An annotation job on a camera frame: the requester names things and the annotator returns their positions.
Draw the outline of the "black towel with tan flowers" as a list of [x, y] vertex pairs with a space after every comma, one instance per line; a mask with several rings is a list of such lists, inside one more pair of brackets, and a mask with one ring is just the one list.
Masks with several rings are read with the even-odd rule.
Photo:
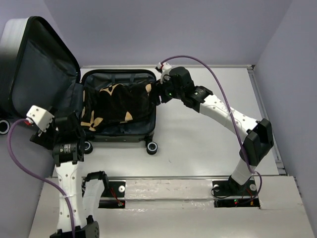
[[114, 84], [99, 90], [84, 88], [81, 126], [100, 132], [107, 126], [143, 121], [155, 110], [154, 84]]

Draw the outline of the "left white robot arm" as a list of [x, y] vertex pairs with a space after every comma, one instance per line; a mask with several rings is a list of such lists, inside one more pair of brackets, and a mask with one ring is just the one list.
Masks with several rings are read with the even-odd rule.
[[26, 114], [41, 133], [53, 134], [53, 160], [58, 178], [55, 184], [60, 192], [59, 216], [52, 238], [98, 238], [100, 227], [94, 213], [101, 196], [109, 192], [104, 171], [82, 177], [84, 165], [85, 132], [72, 110], [55, 114], [33, 105]]

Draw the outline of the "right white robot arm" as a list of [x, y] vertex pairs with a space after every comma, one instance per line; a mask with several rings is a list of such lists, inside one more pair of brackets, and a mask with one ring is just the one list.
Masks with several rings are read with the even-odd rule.
[[196, 86], [190, 72], [182, 66], [159, 63], [157, 81], [161, 103], [180, 100], [186, 107], [207, 116], [233, 132], [240, 145], [240, 160], [225, 186], [233, 194], [246, 189], [246, 183], [261, 160], [274, 146], [272, 125], [267, 119], [257, 120], [233, 109], [204, 86]]

